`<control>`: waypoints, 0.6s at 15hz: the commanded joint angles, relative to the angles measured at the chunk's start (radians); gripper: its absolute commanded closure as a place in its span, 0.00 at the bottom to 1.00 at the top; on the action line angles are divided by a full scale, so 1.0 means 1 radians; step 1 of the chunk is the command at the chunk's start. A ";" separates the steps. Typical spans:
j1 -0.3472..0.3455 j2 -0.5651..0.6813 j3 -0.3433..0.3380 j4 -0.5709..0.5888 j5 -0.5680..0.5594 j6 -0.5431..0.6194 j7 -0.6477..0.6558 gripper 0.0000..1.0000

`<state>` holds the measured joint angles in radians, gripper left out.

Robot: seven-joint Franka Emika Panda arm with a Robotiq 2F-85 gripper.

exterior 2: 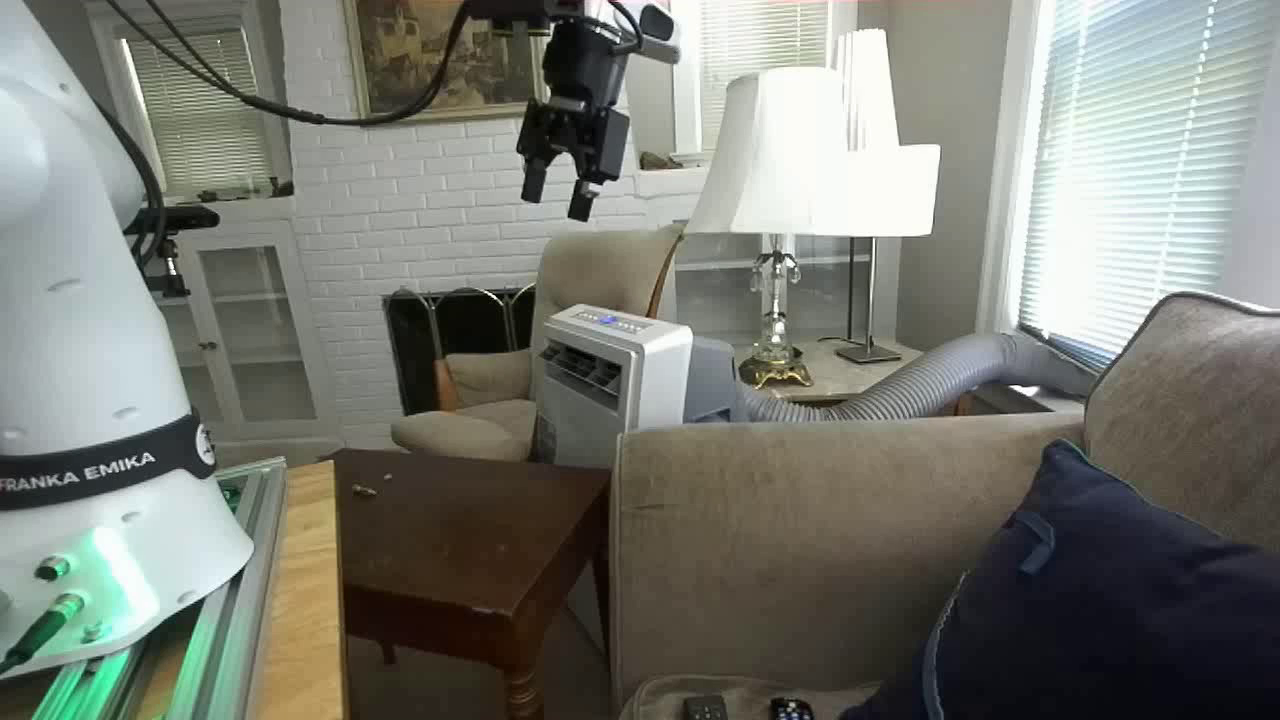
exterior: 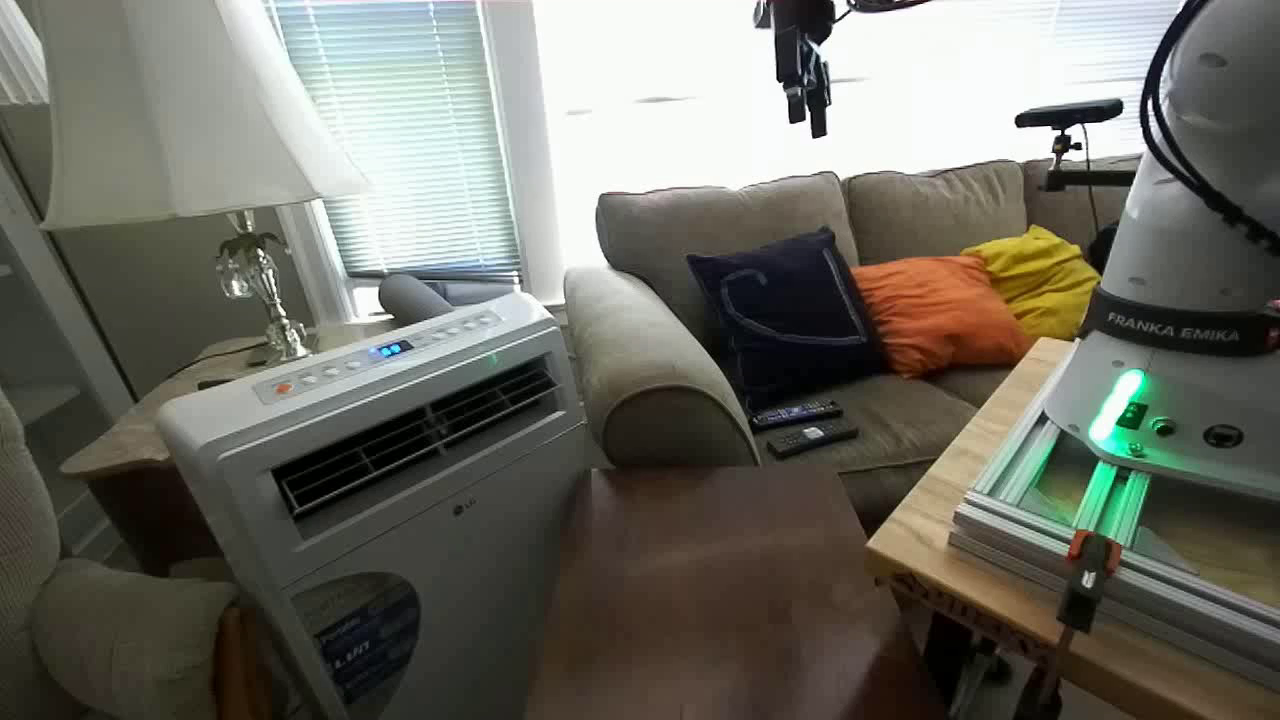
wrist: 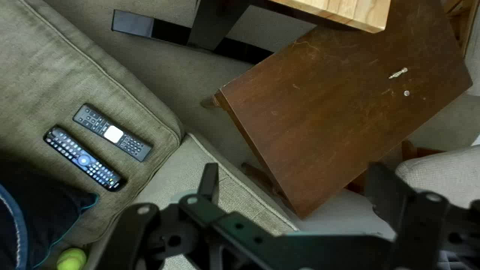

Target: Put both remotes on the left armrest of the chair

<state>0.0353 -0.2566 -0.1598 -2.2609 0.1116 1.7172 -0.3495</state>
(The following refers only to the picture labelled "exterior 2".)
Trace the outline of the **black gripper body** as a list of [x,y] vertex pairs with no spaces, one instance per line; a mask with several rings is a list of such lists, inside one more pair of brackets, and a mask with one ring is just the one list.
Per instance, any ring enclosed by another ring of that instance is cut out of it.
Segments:
[[551,2],[551,39],[543,44],[547,95],[523,106],[516,150],[570,155],[579,178],[606,182],[620,174],[628,115],[618,106],[634,54],[660,63],[680,59],[678,20],[660,2],[606,0],[611,15],[597,15],[589,0]]

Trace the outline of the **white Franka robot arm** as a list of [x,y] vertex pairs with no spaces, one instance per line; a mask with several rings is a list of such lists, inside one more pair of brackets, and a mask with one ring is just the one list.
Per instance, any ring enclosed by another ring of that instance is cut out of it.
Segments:
[[127,246],[148,188],[0,0],[0,676],[122,653],[252,558]]

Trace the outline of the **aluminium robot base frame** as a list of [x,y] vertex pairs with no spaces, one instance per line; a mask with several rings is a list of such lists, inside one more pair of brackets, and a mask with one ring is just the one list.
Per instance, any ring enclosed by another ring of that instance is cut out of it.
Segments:
[[222,492],[256,539],[249,566],[122,653],[7,681],[0,720],[252,714],[273,570],[284,544],[288,463],[226,467]]

